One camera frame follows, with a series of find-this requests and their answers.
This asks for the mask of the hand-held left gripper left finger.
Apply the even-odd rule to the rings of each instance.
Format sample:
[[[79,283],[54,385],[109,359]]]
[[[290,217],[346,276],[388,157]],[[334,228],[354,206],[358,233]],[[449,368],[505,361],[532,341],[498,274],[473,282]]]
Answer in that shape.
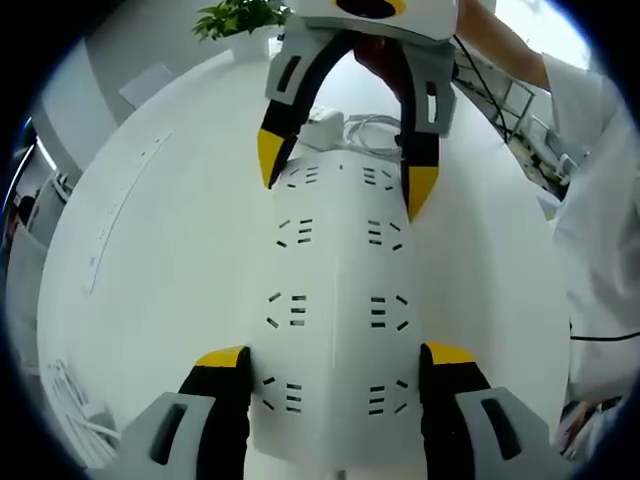
[[[250,401],[250,348],[207,353],[122,432],[118,477],[242,479]]]

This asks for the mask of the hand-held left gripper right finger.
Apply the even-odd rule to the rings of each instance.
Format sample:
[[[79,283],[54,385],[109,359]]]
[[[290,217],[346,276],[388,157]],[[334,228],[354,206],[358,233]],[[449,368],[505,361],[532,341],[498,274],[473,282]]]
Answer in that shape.
[[[429,479],[552,479],[546,423],[493,388],[461,347],[420,348],[421,433]]]

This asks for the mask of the person's right hand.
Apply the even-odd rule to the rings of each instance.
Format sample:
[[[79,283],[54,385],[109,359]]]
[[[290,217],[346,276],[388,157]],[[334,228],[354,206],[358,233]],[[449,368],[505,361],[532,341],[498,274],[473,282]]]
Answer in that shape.
[[[381,79],[401,102],[406,86],[402,50],[386,37],[361,34],[353,48],[355,60]]]

